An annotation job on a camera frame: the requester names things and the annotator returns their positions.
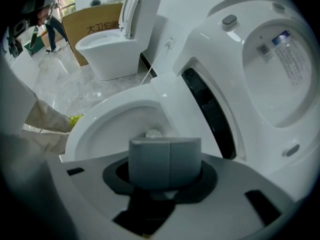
white cable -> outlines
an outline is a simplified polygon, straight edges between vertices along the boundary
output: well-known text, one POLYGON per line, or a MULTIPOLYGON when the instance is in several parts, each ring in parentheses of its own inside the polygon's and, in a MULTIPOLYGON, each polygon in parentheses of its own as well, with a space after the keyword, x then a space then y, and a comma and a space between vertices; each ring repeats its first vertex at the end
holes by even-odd
POLYGON ((149 75, 151 69, 153 68, 154 64, 156 63, 157 59, 160 57, 160 55, 162 54, 162 52, 165 50, 165 48, 166 48, 167 46, 170 47, 170 45, 171 45, 171 41, 170 41, 170 40, 168 40, 168 41, 165 42, 165 46, 163 47, 162 51, 160 51, 159 55, 155 58, 155 60, 154 60, 154 62, 152 63, 152 65, 151 65, 148 73, 146 73, 146 75, 145 75, 144 79, 142 80, 142 82, 140 83, 140 85, 142 85, 142 84, 144 83, 144 81, 146 80, 147 76, 149 75))

showroom floor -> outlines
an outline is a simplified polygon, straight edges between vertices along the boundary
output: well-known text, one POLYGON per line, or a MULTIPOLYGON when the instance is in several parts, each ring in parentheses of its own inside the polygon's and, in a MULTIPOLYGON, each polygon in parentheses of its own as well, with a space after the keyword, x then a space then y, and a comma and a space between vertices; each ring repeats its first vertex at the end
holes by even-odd
MULTIPOLYGON (((147 73, 140 60, 138 74, 100 81, 90 65, 79 66, 64 39, 56 45, 61 47, 56 53, 48 55, 43 48, 32 56, 40 68, 33 91, 40 100, 67 116, 83 114, 108 97, 138 86, 147 73)), ((26 125, 24 129, 38 131, 26 125)))

gray button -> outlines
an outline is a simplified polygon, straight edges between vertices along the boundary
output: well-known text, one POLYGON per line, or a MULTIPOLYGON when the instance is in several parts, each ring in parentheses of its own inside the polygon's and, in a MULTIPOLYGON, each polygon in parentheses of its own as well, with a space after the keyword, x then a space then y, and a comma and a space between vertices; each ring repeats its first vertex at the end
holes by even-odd
POLYGON ((287 157, 290 157, 290 156, 292 156, 294 153, 296 153, 298 150, 299 150, 299 148, 300 148, 300 145, 299 144, 297 144, 297 145, 295 145, 293 148, 290 148, 287 152, 286 152, 286 156, 287 157))
POLYGON ((282 4, 277 3, 277 2, 273 2, 272 5, 273 5, 274 8, 277 8, 279 10, 284 10, 285 9, 285 7, 282 4))
POLYGON ((222 20, 222 23, 223 23, 224 25, 227 25, 227 26, 228 26, 228 25, 234 23, 236 20, 237 20, 237 17, 236 17, 235 15, 233 15, 233 14, 230 14, 230 15, 228 15, 227 17, 225 17, 225 18, 222 20))

smart toilet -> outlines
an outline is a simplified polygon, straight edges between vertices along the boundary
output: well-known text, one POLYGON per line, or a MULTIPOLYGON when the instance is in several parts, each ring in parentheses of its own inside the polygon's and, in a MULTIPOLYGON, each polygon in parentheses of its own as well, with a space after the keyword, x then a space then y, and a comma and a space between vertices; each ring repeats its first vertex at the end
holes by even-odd
POLYGON ((147 49, 161 0, 124 0, 119 29, 82 38, 75 48, 100 80, 138 72, 140 54, 147 49))
POLYGON ((318 54, 293 7, 250 0, 222 8, 191 31, 172 72, 88 111, 63 159, 126 151, 130 138, 157 129, 201 138, 203 153, 245 164, 298 200, 319 170, 318 54))

label sticker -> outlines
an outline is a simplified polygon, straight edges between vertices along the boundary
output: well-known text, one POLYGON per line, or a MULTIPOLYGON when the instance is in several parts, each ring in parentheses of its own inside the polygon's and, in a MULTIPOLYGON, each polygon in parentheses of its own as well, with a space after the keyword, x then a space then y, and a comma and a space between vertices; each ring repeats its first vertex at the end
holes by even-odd
POLYGON ((297 46, 294 36, 288 30, 283 31, 256 49, 266 63, 275 59, 282 63, 290 85, 294 89, 309 77, 308 63, 297 46))
POLYGON ((310 69, 297 47, 296 40, 287 30, 272 39, 275 46, 275 54, 280 59, 285 72, 293 87, 299 84, 310 75, 310 69))
POLYGON ((260 45, 257 50, 266 63, 274 57, 273 53, 265 43, 260 45))

